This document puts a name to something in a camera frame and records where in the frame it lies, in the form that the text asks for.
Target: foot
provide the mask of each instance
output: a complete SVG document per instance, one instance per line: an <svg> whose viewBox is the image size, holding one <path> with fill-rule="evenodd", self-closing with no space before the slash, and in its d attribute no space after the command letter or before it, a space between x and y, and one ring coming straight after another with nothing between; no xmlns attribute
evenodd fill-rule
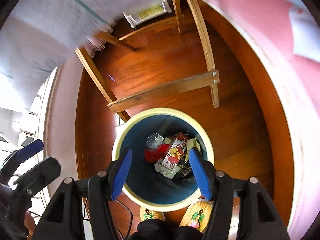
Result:
<svg viewBox="0 0 320 240"><path fill-rule="evenodd" d="M140 218L141 221L148 219L160 219L162 221L165 221L163 212L154 211L144 207L140 207Z"/></svg>
<svg viewBox="0 0 320 240"><path fill-rule="evenodd" d="M184 214L179 227L187 226L198 229L200 232L207 227L212 205L209 201L199 198L191 204Z"/></svg>

